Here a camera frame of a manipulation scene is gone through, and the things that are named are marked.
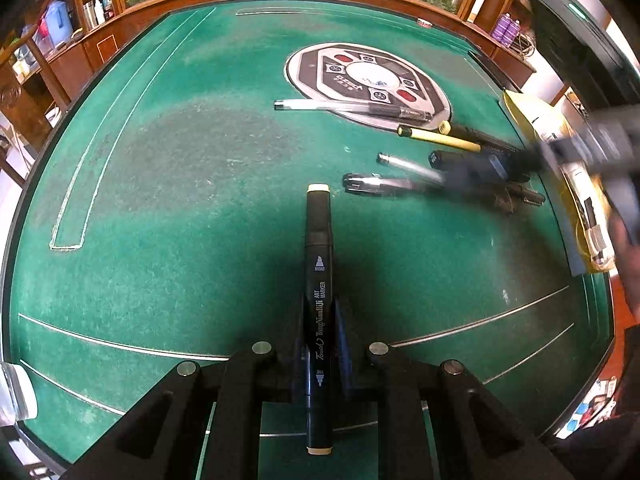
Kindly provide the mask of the operator right hand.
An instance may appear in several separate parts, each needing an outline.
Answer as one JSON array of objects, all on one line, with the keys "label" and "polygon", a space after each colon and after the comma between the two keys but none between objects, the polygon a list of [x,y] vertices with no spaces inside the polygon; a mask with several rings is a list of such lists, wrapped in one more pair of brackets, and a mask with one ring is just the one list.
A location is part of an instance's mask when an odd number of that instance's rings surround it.
[{"label": "operator right hand", "polygon": [[640,248],[631,244],[622,219],[616,212],[608,220],[608,232],[615,252],[616,268],[622,282],[626,304],[632,316],[640,318]]}]

